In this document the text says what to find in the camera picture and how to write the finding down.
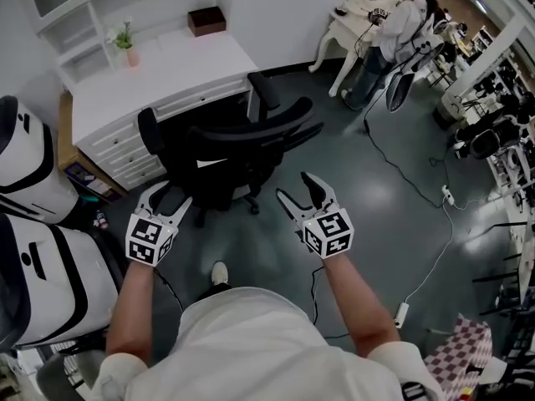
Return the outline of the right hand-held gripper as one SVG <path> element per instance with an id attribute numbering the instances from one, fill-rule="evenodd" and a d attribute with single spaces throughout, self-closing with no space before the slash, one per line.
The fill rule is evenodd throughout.
<path id="1" fill-rule="evenodd" d="M 309 172 L 302 171 L 301 178 L 312 205 L 301 206 L 285 190 L 277 188 L 278 203 L 291 220 L 303 224 L 304 244 L 322 260 L 347 252 L 354 239 L 354 227 L 346 209 L 338 206 L 334 189 Z"/>

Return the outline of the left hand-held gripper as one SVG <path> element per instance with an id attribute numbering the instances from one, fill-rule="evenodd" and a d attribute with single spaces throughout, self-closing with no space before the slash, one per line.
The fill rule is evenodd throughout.
<path id="1" fill-rule="evenodd" d="M 178 226 L 193 199 L 191 196 L 184 199 L 171 215 L 154 215 L 170 188 L 170 182 L 165 180 L 154 184 L 140 195 L 137 207 L 130 215 L 125 236 L 125 254 L 129 259 L 156 267 L 171 250 L 178 234 Z"/>

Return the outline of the black mesh office chair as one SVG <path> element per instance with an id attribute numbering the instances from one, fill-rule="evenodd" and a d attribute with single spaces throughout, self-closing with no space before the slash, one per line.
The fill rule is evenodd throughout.
<path id="1" fill-rule="evenodd" d="M 307 97 L 270 116 L 280 105 L 271 79 L 260 72 L 247 78 L 258 96 L 255 121 L 247 117 L 245 102 L 233 97 L 196 108 L 191 116 L 162 122 L 150 108 L 137 116 L 146 149 L 160 159 L 171 184 L 198 208 L 195 225 L 199 228 L 205 225 L 208 211 L 228 211 L 239 199 L 258 214 L 256 198 L 284 154 L 319 135 L 324 127 L 322 122 L 310 122 L 313 101 Z"/>

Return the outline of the person's left forearm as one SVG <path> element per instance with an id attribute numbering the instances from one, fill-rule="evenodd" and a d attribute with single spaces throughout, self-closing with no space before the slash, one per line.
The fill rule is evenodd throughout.
<path id="1" fill-rule="evenodd" d="M 106 355 L 127 353 L 150 365 L 152 354 L 153 268 L 130 263 L 106 336 Z"/>

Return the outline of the person's right forearm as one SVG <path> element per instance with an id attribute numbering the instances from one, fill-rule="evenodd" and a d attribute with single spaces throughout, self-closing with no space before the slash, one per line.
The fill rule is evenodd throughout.
<path id="1" fill-rule="evenodd" d="M 323 260 L 324 271 L 356 353 L 366 358 L 377 347 L 399 342 L 389 311 L 345 254 Z"/>

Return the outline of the white desk with drawers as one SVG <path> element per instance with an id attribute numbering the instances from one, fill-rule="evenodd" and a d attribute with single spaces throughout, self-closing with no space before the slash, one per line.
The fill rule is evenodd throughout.
<path id="1" fill-rule="evenodd" d="M 162 122 L 249 94 L 247 76 L 258 70 L 228 32 L 196 38 L 182 29 L 143 43 L 139 54 L 138 66 L 103 70 L 74 89 L 74 145 L 125 190 L 166 172 L 140 137 L 139 112 L 152 109 Z"/>

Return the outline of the brown cardboard box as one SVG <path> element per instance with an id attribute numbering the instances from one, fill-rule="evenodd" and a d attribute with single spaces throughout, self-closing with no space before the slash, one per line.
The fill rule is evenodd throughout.
<path id="1" fill-rule="evenodd" d="M 72 140 L 73 97 L 64 92 L 59 98 L 58 168 L 68 178 L 102 201 L 112 203 L 125 196 L 127 191 L 109 178 Z"/>

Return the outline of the person's white shoe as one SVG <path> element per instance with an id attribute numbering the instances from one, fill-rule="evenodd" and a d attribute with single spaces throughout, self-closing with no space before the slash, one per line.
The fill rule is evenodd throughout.
<path id="1" fill-rule="evenodd" d="M 221 284 L 228 284 L 228 282 L 229 273 L 227 266 L 223 261 L 215 262 L 211 268 L 211 284 L 213 286 L 218 286 Z"/>

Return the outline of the white black mobile robot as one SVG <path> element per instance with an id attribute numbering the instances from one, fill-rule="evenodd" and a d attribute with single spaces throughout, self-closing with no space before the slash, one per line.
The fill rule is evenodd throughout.
<path id="1" fill-rule="evenodd" d="M 18 98 L 0 97 L 0 206 L 58 224 L 78 202 L 79 193 L 58 169 L 53 131 Z"/>
<path id="2" fill-rule="evenodd" d="M 0 212 L 0 352 L 106 328 L 125 272 L 122 249 L 107 231 Z"/>

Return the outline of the white power adapter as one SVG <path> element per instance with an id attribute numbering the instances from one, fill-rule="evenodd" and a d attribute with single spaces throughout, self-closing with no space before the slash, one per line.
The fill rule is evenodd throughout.
<path id="1" fill-rule="evenodd" d="M 401 329 L 404 325 L 410 305 L 407 302 L 401 302 L 394 317 L 395 327 Z"/>

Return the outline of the person in white shirt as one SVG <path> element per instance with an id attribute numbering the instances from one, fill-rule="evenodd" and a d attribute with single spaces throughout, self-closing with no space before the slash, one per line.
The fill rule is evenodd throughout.
<path id="1" fill-rule="evenodd" d="M 446 401 L 418 347 L 391 342 L 365 357 L 329 345 L 275 292 L 239 287 L 189 306 L 176 344 L 153 367 L 107 357 L 92 401 Z"/>

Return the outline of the small plant in pink vase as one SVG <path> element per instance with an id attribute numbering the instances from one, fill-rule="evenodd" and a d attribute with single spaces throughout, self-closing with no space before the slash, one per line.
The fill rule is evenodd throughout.
<path id="1" fill-rule="evenodd" d="M 132 19 L 127 18 L 119 26 L 109 28 L 106 33 L 106 42 L 124 54 L 128 66 L 134 68 L 139 65 L 140 57 L 134 47 L 131 24 Z"/>

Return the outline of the white dressing table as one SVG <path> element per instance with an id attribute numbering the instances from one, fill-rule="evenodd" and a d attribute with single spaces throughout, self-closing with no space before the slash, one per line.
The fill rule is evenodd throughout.
<path id="1" fill-rule="evenodd" d="M 378 27 L 369 20 L 369 15 L 385 18 L 401 1 L 403 0 L 345 0 L 330 13 L 332 21 L 319 42 L 317 59 L 308 67 L 311 74 L 320 68 L 328 45 L 333 40 L 346 51 L 343 66 L 329 89 L 329 97 L 337 95 L 340 85 L 358 59 L 364 57 L 373 40 Z"/>

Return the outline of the brown wooden box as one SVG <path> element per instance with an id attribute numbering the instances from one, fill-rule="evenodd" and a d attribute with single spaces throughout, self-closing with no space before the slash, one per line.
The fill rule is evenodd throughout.
<path id="1" fill-rule="evenodd" d="M 227 30 L 227 20 L 218 6 L 189 12 L 187 24 L 196 38 Z"/>

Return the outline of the pink checkered tablecloth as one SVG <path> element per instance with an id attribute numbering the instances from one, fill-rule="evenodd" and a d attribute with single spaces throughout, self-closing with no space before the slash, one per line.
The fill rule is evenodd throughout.
<path id="1" fill-rule="evenodd" d="M 476 388 L 491 357 L 492 330 L 489 325 L 459 314 L 453 333 L 424 362 L 441 386 L 446 401 L 458 401 Z"/>

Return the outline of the white hutch shelf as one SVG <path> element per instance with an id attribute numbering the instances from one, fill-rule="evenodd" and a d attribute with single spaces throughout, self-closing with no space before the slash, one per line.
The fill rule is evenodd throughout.
<path id="1" fill-rule="evenodd" d="M 97 13 L 101 0 L 21 1 L 67 90 L 74 91 L 101 71 L 115 69 L 116 52 L 107 43 L 106 27 Z"/>

